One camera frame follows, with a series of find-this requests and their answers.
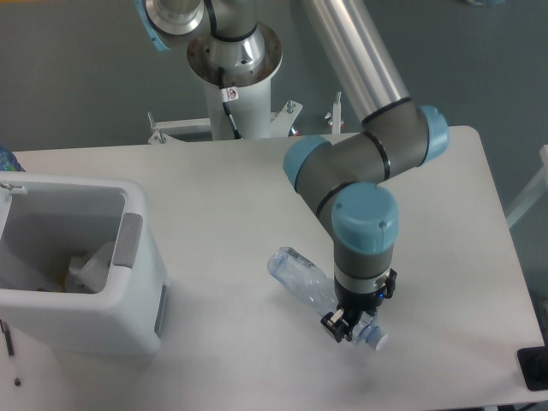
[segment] white trash bin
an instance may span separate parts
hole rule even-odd
[[[104,288],[65,292],[71,259],[110,241]],[[52,347],[152,354],[168,286],[137,183],[0,172],[0,319]]]

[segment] table surface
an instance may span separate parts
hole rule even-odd
[[[332,243],[282,171],[289,140],[22,152],[30,172],[139,182],[172,278],[163,343],[124,359],[55,350],[13,330],[10,410],[427,410],[536,402],[516,350],[542,345],[480,138],[385,183],[401,230],[383,350],[336,344],[266,270],[290,246],[332,273]]]

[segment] blue object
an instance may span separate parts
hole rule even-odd
[[[380,254],[394,244],[399,229],[396,200],[386,188],[359,182],[344,188],[331,210],[338,239],[357,253]]]
[[[285,153],[283,171],[285,171],[285,175],[289,178],[295,191],[297,190],[297,177],[299,176],[301,166],[310,153],[323,144],[330,145],[331,143],[319,135],[309,135],[294,143],[288,152]]]
[[[428,122],[428,152],[425,161],[422,162],[424,164],[443,154],[449,146],[449,125],[437,108],[422,105],[419,109],[425,114]]]
[[[14,153],[0,146],[0,171],[25,171]]]
[[[152,27],[151,22],[148,20],[145,10],[145,2],[143,0],[134,0],[134,2],[135,8],[137,8],[137,14],[140,17],[143,26],[145,26],[146,33],[148,34],[148,37],[150,37],[152,45],[154,45],[156,51],[169,50],[170,48],[165,45],[162,39],[158,36],[158,33],[156,33],[156,30],[154,30],[154,27]]]

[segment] plastic bottle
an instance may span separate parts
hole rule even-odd
[[[25,171],[17,161],[15,155],[0,146],[0,171]]]
[[[312,307],[321,317],[337,310],[333,280],[293,248],[282,247],[277,250],[268,260],[267,267],[268,272],[291,294]],[[380,350],[388,334],[380,329],[377,322],[377,317],[363,313],[360,322],[352,330],[352,344],[368,344]]]

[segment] cable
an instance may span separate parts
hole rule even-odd
[[[224,68],[219,67],[218,75],[219,75],[219,78],[218,78],[219,90],[223,90],[225,88],[224,79],[223,79]],[[236,126],[236,121],[234,120],[234,117],[232,116],[232,112],[230,111],[230,106],[228,102],[223,102],[223,109],[224,109],[224,114],[226,114],[226,116],[229,118],[230,127],[232,128],[232,133],[234,133],[234,138],[236,140],[242,139],[240,131],[238,130],[238,127]]]

